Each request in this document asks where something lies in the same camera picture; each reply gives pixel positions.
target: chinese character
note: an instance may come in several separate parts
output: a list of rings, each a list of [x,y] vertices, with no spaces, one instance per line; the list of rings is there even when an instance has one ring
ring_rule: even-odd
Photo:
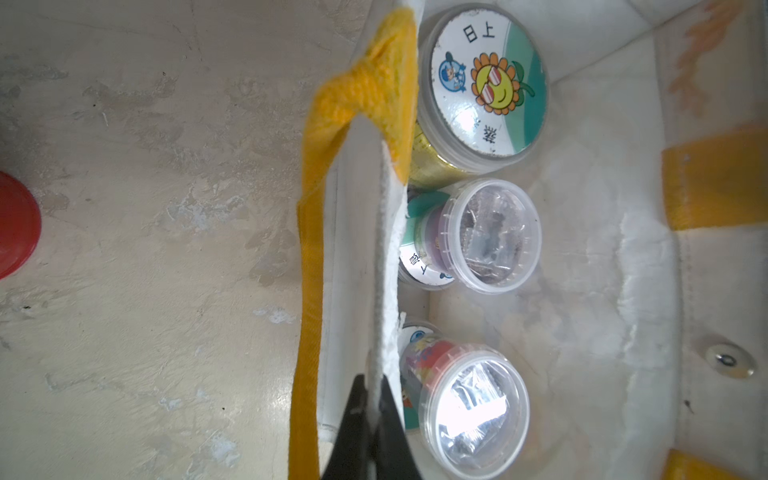
[[[485,23],[485,35],[483,35],[483,38],[496,38],[496,35],[491,35],[491,28],[492,26],[488,25],[488,23]]]
[[[496,129],[485,125],[485,132],[482,135],[482,139],[490,144],[496,143]]]
[[[464,35],[467,35],[467,40],[469,40],[469,43],[472,43],[478,39],[478,34],[475,33],[475,29],[472,28],[472,25],[464,27]]]

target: yellow fabric handle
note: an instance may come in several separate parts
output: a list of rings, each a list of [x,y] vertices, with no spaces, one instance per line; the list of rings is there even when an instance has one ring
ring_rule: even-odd
[[[661,480],[743,480],[703,460],[671,449]]]
[[[416,117],[416,25],[410,8],[387,15],[356,65],[317,92],[304,128],[301,240],[302,314],[290,409],[288,478],[319,478],[317,369],[323,331],[323,202],[325,179],[349,123],[369,118],[382,132],[394,170],[406,184]],[[370,156],[361,156],[365,161]]]
[[[768,129],[709,137],[662,153],[672,230],[768,221]]]

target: cartoon boy sticker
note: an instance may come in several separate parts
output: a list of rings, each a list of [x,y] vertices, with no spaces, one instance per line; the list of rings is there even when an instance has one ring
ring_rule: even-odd
[[[438,75],[442,86],[450,91],[465,91],[466,67],[453,59],[453,55],[448,51],[445,53],[445,60],[438,67]]]

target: red object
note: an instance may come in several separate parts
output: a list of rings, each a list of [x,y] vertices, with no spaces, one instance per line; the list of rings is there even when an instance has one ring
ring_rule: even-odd
[[[0,280],[35,251],[41,224],[40,209],[27,187],[0,172]]]

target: plastic container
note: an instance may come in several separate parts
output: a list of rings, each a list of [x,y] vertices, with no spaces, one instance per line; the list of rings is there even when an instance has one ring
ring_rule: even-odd
[[[405,325],[400,329],[400,333],[397,337],[397,353],[402,356],[409,343],[417,342],[421,338],[432,335],[433,333],[440,334],[440,330],[429,322],[424,320],[408,320]],[[419,399],[414,402],[408,393],[403,388],[402,391],[402,414],[406,421],[406,433],[418,432],[419,430]]]
[[[544,127],[548,83],[528,33],[491,5],[448,10],[419,48],[410,184],[436,190],[522,160]]]
[[[517,185],[495,178],[449,190],[445,203],[415,222],[419,261],[480,293],[522,285],[541,255],[541,224],[531,198]]]
[[[455,282],[453,276],[435,270],[429,263],[421,260],[416,248],[420,219],[435,205],[443,205],[448,198],[448,194],[443,192],[428,192],[408,202],[408,220],[400,243],[400,264],[397,272],[401,282],[423,290],[443,290]]]
[[[408,397],[418,399],[425,443],[446,470],[494,478],[515,460],[531,407],[522,377],[501,353],[426,335],[406,347],[400,372]]]

